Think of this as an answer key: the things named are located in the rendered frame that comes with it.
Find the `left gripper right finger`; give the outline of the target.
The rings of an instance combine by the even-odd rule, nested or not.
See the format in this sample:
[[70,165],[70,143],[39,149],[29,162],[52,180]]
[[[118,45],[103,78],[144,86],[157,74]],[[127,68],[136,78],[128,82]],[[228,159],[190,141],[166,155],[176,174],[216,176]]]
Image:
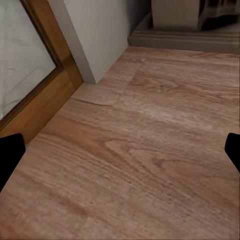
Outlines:
[[240,134],[229,133],[224,150],[240,172]]

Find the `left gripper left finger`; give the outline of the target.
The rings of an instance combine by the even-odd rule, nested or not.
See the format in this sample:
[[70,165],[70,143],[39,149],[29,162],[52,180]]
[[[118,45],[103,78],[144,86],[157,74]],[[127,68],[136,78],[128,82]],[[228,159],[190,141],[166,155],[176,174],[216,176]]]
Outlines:
[[26,152],[21,133],[0,138],[0,192]]

